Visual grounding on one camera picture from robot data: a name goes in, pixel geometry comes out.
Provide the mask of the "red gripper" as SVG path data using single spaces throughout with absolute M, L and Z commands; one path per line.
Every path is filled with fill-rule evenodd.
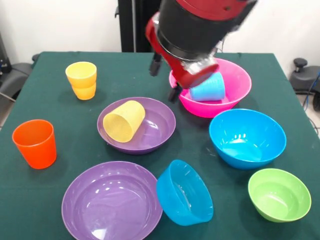
M 211 52 L 196 60 L 179 58 L 173 55 L 164 47 L 164 38 L 160 37 L 160 13 L 156 12 L 148 21 L 145 36 L 153 47 L 154 54 L 149 66 L 149 74 L 157 76 L 164 59 L 172 69 L 172 74 L 177 80 L 177 84 L 169 93 L 168 100 L 176 102 L 183 89 L 195 87 L 204 82 L 211 74 L 218 69 L 218 62 Z

